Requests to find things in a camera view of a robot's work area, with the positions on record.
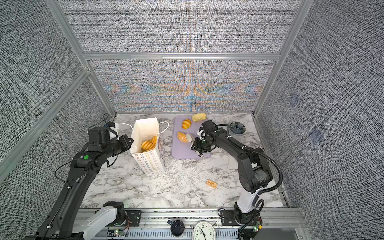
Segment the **sesame bun bread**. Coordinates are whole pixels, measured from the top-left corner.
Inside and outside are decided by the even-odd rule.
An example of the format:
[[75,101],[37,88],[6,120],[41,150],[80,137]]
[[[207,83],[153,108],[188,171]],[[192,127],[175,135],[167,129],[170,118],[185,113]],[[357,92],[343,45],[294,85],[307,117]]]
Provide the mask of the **sesame bun bread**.
[[190,142],[189,135],[182,133],[182,132],[177,132],[177,138],[182,143],[189,143]]

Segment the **small yellow croissant bread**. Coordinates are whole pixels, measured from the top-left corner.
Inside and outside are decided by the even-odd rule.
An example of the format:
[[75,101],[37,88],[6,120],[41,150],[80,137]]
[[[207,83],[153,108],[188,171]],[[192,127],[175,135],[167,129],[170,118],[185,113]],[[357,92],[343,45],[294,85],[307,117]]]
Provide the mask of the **small yellow croissant bread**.
[[183,129],[188,129],[188,128],[190,128],[192,126],[192,121],[191,120],[189,120],[189,119],[185,119],[185,120],[183,120],[183,122],[182,122],[182,128]]

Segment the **ridged yellow spiral bread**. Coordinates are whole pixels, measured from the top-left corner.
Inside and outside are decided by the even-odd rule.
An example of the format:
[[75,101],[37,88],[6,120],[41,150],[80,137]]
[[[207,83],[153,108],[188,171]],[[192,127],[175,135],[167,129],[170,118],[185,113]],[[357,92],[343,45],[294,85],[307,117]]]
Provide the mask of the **ridged yellow spiral bread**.
[[156,146],[153,145],[153,144],[151,143],[151,141],[148,141],[148,140],[142,142],[142,144],[141,144],[141,150],[142,150],[142,152],[147,152],[147,151],[153,150],[155,147],[156,147]]

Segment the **white printed paper bag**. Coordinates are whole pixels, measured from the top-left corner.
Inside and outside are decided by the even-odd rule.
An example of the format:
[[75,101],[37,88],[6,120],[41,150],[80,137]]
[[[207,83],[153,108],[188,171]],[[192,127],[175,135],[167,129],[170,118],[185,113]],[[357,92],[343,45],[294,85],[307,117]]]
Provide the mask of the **white printed paper bag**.
[[163,174],[165,145],[162,137],[169,129],[170,123],[151,116],[126,115],[118,115],[116,123],[120,137],[126,134],[134,140],[131,149],[122,154],[122,159],[127,163],[133,163],[147,176]]

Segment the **yellow braided pastry bread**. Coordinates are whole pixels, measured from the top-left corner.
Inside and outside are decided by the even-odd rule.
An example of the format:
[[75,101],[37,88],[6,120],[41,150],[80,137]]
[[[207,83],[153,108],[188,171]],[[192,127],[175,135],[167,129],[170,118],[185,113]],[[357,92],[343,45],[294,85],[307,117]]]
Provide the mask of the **yellow braided pastry bread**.
[[158,136],[153,136],[153,137],[151,138],[151,143],[152,143],[153,145],[156,146],[156,144],[157,144],[157,140],[158,140]]

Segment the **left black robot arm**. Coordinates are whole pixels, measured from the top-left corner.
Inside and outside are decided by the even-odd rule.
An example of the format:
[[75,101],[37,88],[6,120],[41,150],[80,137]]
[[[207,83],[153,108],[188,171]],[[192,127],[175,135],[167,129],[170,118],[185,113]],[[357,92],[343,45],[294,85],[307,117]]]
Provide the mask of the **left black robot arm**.
[[52,210],[33,236],[26,240],[90,240],[104,227],[123,223],[123,203],[108,202],[93,217],[75,226],[83,199],[101,167],[110,166],[108,159],[128,151],[134,143],[127,135],[111,138],[107,129],[89,132],[89,141],[69,162],[70,170],[64,187]]

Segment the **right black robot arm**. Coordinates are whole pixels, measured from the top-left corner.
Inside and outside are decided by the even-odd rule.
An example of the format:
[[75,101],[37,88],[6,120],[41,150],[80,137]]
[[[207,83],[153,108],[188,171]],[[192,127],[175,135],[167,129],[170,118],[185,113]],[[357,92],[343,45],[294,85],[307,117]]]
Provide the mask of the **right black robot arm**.
[[234,216],[240,225],[249,222],[256,214],[256,202],[261,191],[266,189],[273,180],[268,159],[262,156],[264,151],[260,148],[257,148],[255,152],[247,151],[244,144],[234,139],[222,128],[214,130],[210,134],[200,130],[197,138],[192,134],[186,134],[186,139],[191,143],[191,150],[200,157],[215,148],[221,148],[237,161],[239,181],[243,190],[235,202]]

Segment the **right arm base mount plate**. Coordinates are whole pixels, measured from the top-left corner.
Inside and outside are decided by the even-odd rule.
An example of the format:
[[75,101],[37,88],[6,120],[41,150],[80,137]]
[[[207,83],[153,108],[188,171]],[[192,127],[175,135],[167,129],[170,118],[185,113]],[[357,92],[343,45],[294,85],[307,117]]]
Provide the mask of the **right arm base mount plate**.
[[219,210],[219,215],[221,218],[222,226],[224,227],[240,226],[240,224],[236,220],[234,210]]

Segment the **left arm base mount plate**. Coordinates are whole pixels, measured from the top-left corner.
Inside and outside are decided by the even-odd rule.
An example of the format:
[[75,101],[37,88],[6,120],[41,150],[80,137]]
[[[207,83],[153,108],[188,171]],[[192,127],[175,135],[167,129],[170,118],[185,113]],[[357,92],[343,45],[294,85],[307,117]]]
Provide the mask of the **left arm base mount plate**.
[[125,210],[124,215],[118,211],[116,219],[112,223],[108,224],[108,227],[138,227],[140,225],[141,216],[141,210]]

